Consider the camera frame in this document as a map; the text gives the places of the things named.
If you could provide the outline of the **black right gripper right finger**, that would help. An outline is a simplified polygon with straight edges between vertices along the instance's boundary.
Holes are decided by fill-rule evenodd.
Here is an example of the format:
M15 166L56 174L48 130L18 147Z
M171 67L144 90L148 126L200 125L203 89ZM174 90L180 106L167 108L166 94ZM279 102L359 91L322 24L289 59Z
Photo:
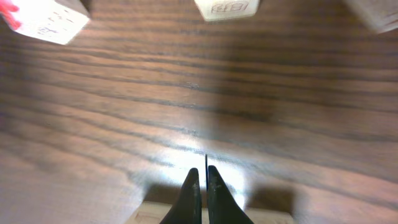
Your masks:
M214 165L206 165L206 197L210 224L253 224L252 220L238 206Z

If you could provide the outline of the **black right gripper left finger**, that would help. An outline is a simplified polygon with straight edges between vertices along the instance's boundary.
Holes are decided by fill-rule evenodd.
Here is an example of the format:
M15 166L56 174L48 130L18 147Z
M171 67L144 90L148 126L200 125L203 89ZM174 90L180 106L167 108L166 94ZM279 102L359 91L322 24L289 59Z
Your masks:
M177 201L160 224L201 224L201 193L197 168L189 170Z

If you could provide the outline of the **blue 2 block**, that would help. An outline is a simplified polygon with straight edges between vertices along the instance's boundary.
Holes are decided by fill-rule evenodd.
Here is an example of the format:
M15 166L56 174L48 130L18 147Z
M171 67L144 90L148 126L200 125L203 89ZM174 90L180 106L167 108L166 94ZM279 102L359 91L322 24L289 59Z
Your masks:
M170 204L143 202L129 217L125 224L159 224L171 209ZM288 213L247 208L245 214L254 224L294 224L294 219Z

